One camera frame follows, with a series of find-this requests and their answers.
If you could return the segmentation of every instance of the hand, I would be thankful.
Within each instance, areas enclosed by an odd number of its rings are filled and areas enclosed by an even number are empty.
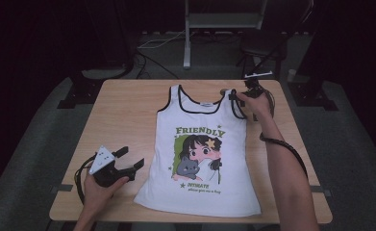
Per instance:
[[[257,117],[272,116],[270,113],[269,102],[266,98],[265,92],[257,98],[248,97],[247,95],[237,92],[236,96],[245,102],[245,105]]]
[[[99,186],[92,175],[87,171],[85,179],[85,205],[77,220],[74,231],[90,230],[97,215],[104,210],[113,194],[130,180],[128,176],[119,178],[111,186],[104,188]]]
[[[85,205],[84,210],[89,210],[95,215],[99,214],[107,205],[113,194],[129,181],[128,176],[121,177],[111,186],[104,188],[99,186],[87,171],[84,182],[85,187]]]

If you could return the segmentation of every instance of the black strap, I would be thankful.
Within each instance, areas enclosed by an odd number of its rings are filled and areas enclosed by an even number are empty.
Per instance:
[[[91,161],[93,161],[96,155],[97,153],[95,153],[94,156],[86,160],[82,164],[82,166],[74,173],[74,182],[76,183],[77,193],[79,194],[80,200],[82,201],[83,204],[85,203],[85,195],[83,194],[83,188],[82,188],[82,171],[84,168],[88,168],[86,167],[86,165],[90,163]]]
[[[281,145],[283,147],[285,147],[286,149],[288,149],[296,158],[296,160],[298,161],[299,165],[301,165],[302,169],[304,170],[305,172],[305,175],[307,176],[308,178],[308,172],[307,172],[307,168],[305,167],[305,164],[304,162],[302,161],[302,158],[301,156],[299,156],[298,152],[295,150],[295,148],[293,148],[291,145],[289,145],[289,143],[285,142],[285,141],[280,141],[280,140],[275,140],[275,139],[272,139],[272,138],[266,138],[263,133],[260,134],[260,140],[261,141],[265,141],[265,142],[270,142],[270,143],[275,143],[275,144],[278,144],[278,145]]]

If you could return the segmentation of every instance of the wire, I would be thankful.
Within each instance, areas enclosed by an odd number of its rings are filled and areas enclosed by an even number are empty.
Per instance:
[[[47,226],[46,226],[46,229],[44,229],[45,231],[48,231],[49,228],[50,228],[50,225],[52,224],[53,220],[52,219],[49,219],[49,222],[47,222]]]
[[[169,38],[169,39],[153,39],[153,40],[149,40],[147,42],[145,42],[144,44],[140,45],[137,47],[137,49],[155,49],[155,48],[158,48],[158,47],[161,47],[165,44],[167,44],[168,42],[174,40],[174,39],[177,39],[178,36],[180,36],[185,30],[183,30],[182,32],[178,33],[176,36],[172,37],[172,38]],[[156,45],[156,46],[148,46],[148,47],[145,47],[144,45],[146,44],[149,44],[151,42],[157,42],[157,41],[163,41],[163,43],[159,44],[159,45]]]
[[[89,162],[93,161],[95,159],[96,155],[97,155],[97,153],[95,153],[92,157],[90,157],[88,160],[86,160],[82,164],[82,166],[78,170],[76,170],[76,172],[74,173],[74,183],[76,184],[77,193],[79,194],[80,200],[82,201],[83,204],[85,203],[85,195],[83,194],[83,189],[82,189],[82,171],[85,168],[89,168],[89,167],[86,167],[86,165]]]
[[[139,73],[137,75],[137,79],[139,79],[139,77],[142,75],[142,72],[145,70],[146,58],[142,56],[142,58],[143,58],[143,64],[140,64],[139,63],[139,58],[137,56],[135,56],[135,57],[136,57],[137,62],[138,62],[137,66],[140,67],[140,71],[139,71]]]
[[[169,74],[171,74],[172,76],[174,76],[176,79],[180,79],[176,74],[174,74],[172,71],[170,71],[169,69],[167,69],[166,67],[164,67],[163,65],[161,65],[160,63],[156,62],[155,60],[149,58],[148,56],[140,53],[139,51],[137,51],[137,55],[141,55],[141,57],[143,57],[144,59],[148,59],[152,62],[154,62],[155,64],[157,64],[158,66],[160,66],[162,69],[164,69],[165,71],[167,71]]]
[[[286,149],[288,149],[295,156],[295,158],[298,161],[299,165],[304,170],[305,176],[307,176],[307,179],[308,179],[307,168],[305,167],[305,164],[302,161],[301,156],[298,154],[298,152],[295,150],[295,148],[293,148],[291,145],[289,145],[289,143],[287,143],[285,141],[275,140],[275,139],[272,139],[272,138],[266,138],[263,135],[263,133],[260,134],[260,140],[261,141],[265,141],[265,142],[270,142],[270,143],[278,144],[278,145],[281,145],[281,146],[285,147]]]

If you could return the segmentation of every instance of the star graphic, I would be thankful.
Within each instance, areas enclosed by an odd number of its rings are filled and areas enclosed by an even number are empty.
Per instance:
[[[214,141],[212,141],[211,139],[205,141],[205,144],[207,144],[209,148],[214,148]]]

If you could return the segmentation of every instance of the white tank top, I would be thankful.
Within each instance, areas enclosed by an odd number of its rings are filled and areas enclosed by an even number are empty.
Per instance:
[[[245,162],[246,116],[226,90],[199,103],[177,85],[157,113],[155,156],[135,202],[147,208],[238,218],[261,213]]]

